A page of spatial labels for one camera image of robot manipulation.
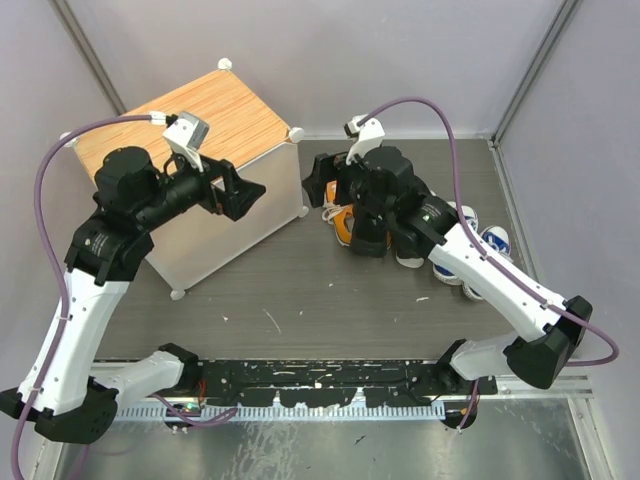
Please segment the orange sneaker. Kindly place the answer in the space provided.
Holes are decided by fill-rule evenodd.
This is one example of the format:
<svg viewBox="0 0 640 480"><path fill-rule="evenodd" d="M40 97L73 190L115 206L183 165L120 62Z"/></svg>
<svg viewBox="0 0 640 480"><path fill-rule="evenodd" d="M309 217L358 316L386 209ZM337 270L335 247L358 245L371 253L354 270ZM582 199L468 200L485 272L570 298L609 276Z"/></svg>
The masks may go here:
<svg viewBox="0 0 640 480"><path fill-rule="evenodd" d="M324 203L321 218L334 227L337 241L348 247L352 240L353 205L338 205L335 203L337 182L328 182L324 192Z"/></svg>

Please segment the white cabinet door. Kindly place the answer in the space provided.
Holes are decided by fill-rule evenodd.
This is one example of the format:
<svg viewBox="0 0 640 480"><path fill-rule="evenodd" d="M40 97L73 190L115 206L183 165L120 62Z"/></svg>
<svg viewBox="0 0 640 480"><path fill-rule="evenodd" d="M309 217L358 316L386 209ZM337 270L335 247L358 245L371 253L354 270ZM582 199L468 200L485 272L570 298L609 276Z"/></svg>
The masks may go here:
<svg viewBox="0 0 640 480"><path fill-rule="evenodd" d="M172 300L308 213L297 145L282 143L241 166L239 174L266 187L243 218L232 221L196 206L152 232L146 260L171 288Z"/></svg>

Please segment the wooden shoe cabinet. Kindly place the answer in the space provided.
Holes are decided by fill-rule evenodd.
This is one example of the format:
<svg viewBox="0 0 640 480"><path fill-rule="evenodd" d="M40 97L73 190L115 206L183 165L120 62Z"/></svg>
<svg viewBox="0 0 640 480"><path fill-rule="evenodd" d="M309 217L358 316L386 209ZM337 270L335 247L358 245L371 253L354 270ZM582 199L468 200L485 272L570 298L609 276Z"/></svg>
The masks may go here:
<svg viewBox="0 0 640 480"><path fill-rule="evenodd" d="M223 58L216 70L134 109L150 122L109 125L69 142L89 176L118 147L148 151L154 166L182 154L187 166L205 158L227 160L241 178L266 192L240 220L194 207L155 230L147 260L171 288L174 300L308 209L303 202L298 142L304 131L289 126L232 71Z"/></svg>

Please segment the black sneaker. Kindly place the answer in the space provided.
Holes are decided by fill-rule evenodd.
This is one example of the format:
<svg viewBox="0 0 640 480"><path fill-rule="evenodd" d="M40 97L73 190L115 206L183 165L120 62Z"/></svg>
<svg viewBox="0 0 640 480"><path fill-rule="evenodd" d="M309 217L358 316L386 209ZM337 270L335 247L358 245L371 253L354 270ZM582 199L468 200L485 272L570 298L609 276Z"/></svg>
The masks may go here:
<svg viewBox="0 0 640 480"><path fill-rule="evenodd" d="M419 235L411 226L399 222L392 234L392 241L395 245L396 260L401 266L410 269L418 269L423 266L424 258L416 250L419 244Z"/></svg>
<svg viewBox="0 0 640 480"><path fill-rule="evenodd" d="M390 239L383 214L374 212L361 203L355 203L353 218L350 251L363 257L385 257L390 247Z"/></svg>

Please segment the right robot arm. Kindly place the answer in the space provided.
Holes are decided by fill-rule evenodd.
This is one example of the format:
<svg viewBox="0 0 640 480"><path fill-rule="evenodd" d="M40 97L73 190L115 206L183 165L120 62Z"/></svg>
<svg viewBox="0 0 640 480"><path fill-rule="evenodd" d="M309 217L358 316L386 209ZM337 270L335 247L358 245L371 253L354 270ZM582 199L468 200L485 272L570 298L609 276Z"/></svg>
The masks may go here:
<svg viewBox="0 0 640 480"><path fill-rule="evenodd" d="M344 152L317 155L302 182L313 207L322 206L329 182L336 184L336 202L354 208L351 244L363 255L380 257L393 243L441 265L512 325L511 334L456 341L440 359L444 390L459 394L474 380L503 374L538 389L552 386L582 340L593 311L586 299L549 291L489 247L395 147L377 147L354 161Z"/></svg>

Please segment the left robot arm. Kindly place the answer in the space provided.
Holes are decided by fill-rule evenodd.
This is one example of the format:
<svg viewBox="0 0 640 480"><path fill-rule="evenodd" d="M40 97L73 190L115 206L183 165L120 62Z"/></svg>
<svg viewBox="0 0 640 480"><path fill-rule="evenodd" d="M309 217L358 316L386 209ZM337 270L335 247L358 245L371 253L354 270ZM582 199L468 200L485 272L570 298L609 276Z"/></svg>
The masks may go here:
<svg viewBox="0 0 640 480"><path fill-rule="evenodd" d="M173 174L159 171L137 146L110 152L95 174L94 213L74 233L65 256L62 294L43 349L28 378L1 394L1 410L24 416L44 438L89 445L116 413L147 396L199 387L196 354L167 343L112 376L90 373L109 320L154 247L152 232L194 206L244 217L266 192L241 178L227 160L203 158L200 167L172 154Z"/></svg>

